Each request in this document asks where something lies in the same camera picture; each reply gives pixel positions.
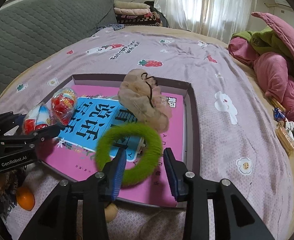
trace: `mattress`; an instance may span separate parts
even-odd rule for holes
[[[218,41],[217,39],[211,38],[211,37],[206,37],[203,35],[195,34],[195,33],[190,33],[186,31],[181,31],[181,30],[174,30],[174,29],[168,29],[168,28],[159,28],[159,27],[146,27],[146,26],[133,26],[133,27],[126,27],[124,30],[120,30],[118,32],[142,32],[142,33],[153,33],[153,34],[162,34],[162,35],[170,35],[174,37],[183,37],[183,38],[188,38],[191,40],[201,40],[203,42],[207,43],[213,43],[217,44],[223,47],[227,47],[227,45],[221,41]],[[272,115],[272,109],[273,106],[269,103],[269,101],[265,98],[263,92],[257,85],[257,80],[255,77],[255,73],[252,69],[250,69],[248,66],[240,63],[239,61],[232,59],[246,74],[247,78],[249,79],[250,83],[252,84],[257,96],[259,97],[260,101],[263,103],[265,108],[268,110],[268,113]],[[26,70],[24,73],[19,75],[8,87],[7,89],[2,93],[5,94],[8,89],[11,88],[11,86],[17,86],[20,83],[20,79],[24,77],[24,75],[28,74],[29,71],[31,71],[34,68],[37,68],[39,66],[44,66],[43,64],[44,61],[42,61],[39,64],[34,65],[32,68],[29,68]],[[289,157],[291,169],[292,169],[292,176],[294,179],[294,154]],[[290,224],[290,228],[288,231],[288,235],[290,236],[294,232],[294,210],[293,210],[293,216]]]

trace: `gray sofa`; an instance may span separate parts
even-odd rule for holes
[[[0,94],[20,73],[95,28],[117,23],[114,0],[23,0],[0,10]]]

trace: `candy wrapper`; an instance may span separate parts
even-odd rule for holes
[[[32,131],[51,125],[50,112],[45,103],[40,103],[31,109],[23,121],[23,133],[30,134]]]
[[[274,119],[279,122],[281,120],[284,120],[286,118],[286,115],[283,111],[281,111],[278,107],[275,107],[274,109]]]
[[[77,96],[71,88],[58,90],[51,98],[54,117],[63,125],[68,125],[76,107]]]

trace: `white curtain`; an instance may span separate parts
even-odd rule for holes
[[[257,0],[155,0],[170,28],[189,30],[226,43],[246,29]]]

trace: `purple bedsheet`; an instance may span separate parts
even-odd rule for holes
[[[286,239],[293,209],[288,157],[244,72],[220,46],[103,29],[19,78],[0,98],[0,113],[27,113],[72,74],[126,74],[134,68],[192,84],[199,113],[201,176],[214,181],[230,179],[275,239]],[[14,240],[50,192],[41,189],[53,188],[58,181],[42,166],[36,168],[43,179],[35,181],[35,171],[31,171],[26,181],[36,190],[36,208],[27,212],[17,206],[6,221]],[[141,239],[181,239],[183,221],[183,212],[132,205],[121,208],[108,229],[111,239],[138,239],[139,234]]]

